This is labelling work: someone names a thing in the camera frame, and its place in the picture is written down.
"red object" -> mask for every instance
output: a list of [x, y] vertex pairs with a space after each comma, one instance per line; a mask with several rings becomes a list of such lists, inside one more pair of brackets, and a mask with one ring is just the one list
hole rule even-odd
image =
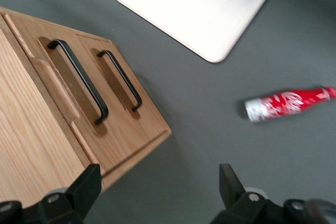
[[336, 98], [336, 88], [325, 87], [314, 90], [290, 90], [269, 97], [245, 102], [246, 111], [252, 122], [260, 122], [279, 116], [300, 113], [313, 105]]

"red bottle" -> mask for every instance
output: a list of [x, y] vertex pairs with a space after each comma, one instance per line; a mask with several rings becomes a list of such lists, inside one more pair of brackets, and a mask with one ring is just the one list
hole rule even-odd
[[269, 97], [245, 102], [248, 118], [252, 122], [300, 113], [311, 106], [336, 98], [336, 88], [290, 90]]

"black metal handle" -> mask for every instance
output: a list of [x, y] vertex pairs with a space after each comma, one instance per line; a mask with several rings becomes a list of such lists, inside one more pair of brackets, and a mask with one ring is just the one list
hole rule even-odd
[[97, 91], [96, 87], [93, 85], [91, 82], [90, 78], [86, 74], [84, 68], [82, 65], [79, 63], [77, 57], [75, 54], [72, 52], [71, 48], [69, 45], [61, 39], [54, 39], [52, 42], [48, 44], [49, 49], [55, 49], [57, 46], [60, 46], [64, 53], [67, 55], [68, 59], [70, 60], [71, 64], [77, 71], [78, 75], [84, 82], [86, 88], [89, 90], [90, 94], [92, 95], [93, 99], [95, 100], [97, 106], [100, 109], [101, 112], [101, 117], [95, 120], [95, 124], [100, 124], [109, 114], [109, 109], [107, 108], [106, 103], [104, 102], [103, 98], [100, 96], [99, 92]]
[[115, 67], [119, 71], [121, 77], [124, 79], [124, 81], [126, 82], [127, 86], [132, 91], [132, 94], [134, 95], [134, 97], [135, 97], [135, 99], [136, 99], [136, 101], [138, 103], [132, 110], [133, 111], [137, 110], [141, 106], [141, 104], [142, 104], [142, 99], [141, 99], [139, 93], [136, 91], [135, 87], [133, 86], [133, 84], [131, 83], [130, 79], [125, 74], [124, 70], [121, 68], [119, 62], [117, 61], [117, 59], [115, 58], [115, 56], [113, 55], [113, 53], [111, 53], [109, 50], [103, 50], [103, 51], [99, 52], [97, 56], [98, 57], [102, 57], [104, 54], [107, 54], [110, 57], [110, 59], [112, 60], [113, 64], [115, 65]]

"white plastic tray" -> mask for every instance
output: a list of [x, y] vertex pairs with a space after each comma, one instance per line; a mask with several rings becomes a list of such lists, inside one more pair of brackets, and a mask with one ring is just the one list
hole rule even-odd
[[210, 62], [223, 60], [265, 0], [118, 0]]

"drawer front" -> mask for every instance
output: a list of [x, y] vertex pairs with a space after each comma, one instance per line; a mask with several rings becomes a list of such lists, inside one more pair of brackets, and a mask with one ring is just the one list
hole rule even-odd
[[[148, 142], [146, 134], [120, 106], [117, 96], [111, 91], [99, 69], [95, 67], [96, 62], [91, 53], [83, 48], [72, 29], [25, 15], [6, 15], [5, 19], [89, 159], [101, 165], [102, 175], [116, 169], [146, 145]], [[66, 41], [105, 101], [109, 115], [97, 127], [92, 123], [95, 119], [88, 118], [85, 107], [85, 104], [89, 104], [99, 115], [100, 111], [94, 99], [63, 50], [60, 47], [49, 50], [44, 44], [45, 38]], [[64, 69], [57, 69], [51, 57], [61, 58], [62, 64], [59, 65], [71, 71], [72, 78], [69, 79], [65, 75]], [[87, 100], [86, 103], [78, 101], [78, 97]]]
[[23, 54], [0, 17], [0, 201], [28, 207], [68, 187], [84, 166], [21, 62]]
[[[137, 153], [144, 153], [142, 150], [153, 141], [162, 141], [171, 134], [134, 73], [109, 40], [22, 14], [4, 17], [88, 158], [101, 165], [103, 176], [121, 166], [131, 167], [125, 163], [134, 159]], [[93, 98], [62, 46], [48, 48], [55, 39], [66, 42], [107, 106], [109, 114], [101, 123], [95, 123], [101, 114], [97, 99]], [[97, 57], [97, 52], [102, 50], [115, 56], [141, 97], [142, 104], [136, 110], [133, 108], [138, 101], [119, 71], [107, 55]]]
[[[110, 85], [110, 89], [116, 92], [124, 109], [133, 117], [133, 121], [145, 131], [147, 138], [149, 140], [154, 140], [162, 134], [171, 132], [169, 126], [162, 118], [156, 106], [129, 65], [126, 63], [117, 47], [112, 42], [104, 39], [90, 38], [89, 36], [84, 35], [77, 36], [86, 51], [91, 52], [92, 58], [96, 63], [98, 62], [97, 68], [103, 73], [107, 83]], [[110, 59], [109, 54], [112, 54], [117, 64], [122, 68], [122, 72], [125, 73], [127, 79], [129, 79], [132, 86], [139, 94], [142, 104], [137, 109], [134, 108], [138, 106], [138, 100], [128, 87], [120, 71], [118, 71], [116, 64]]]

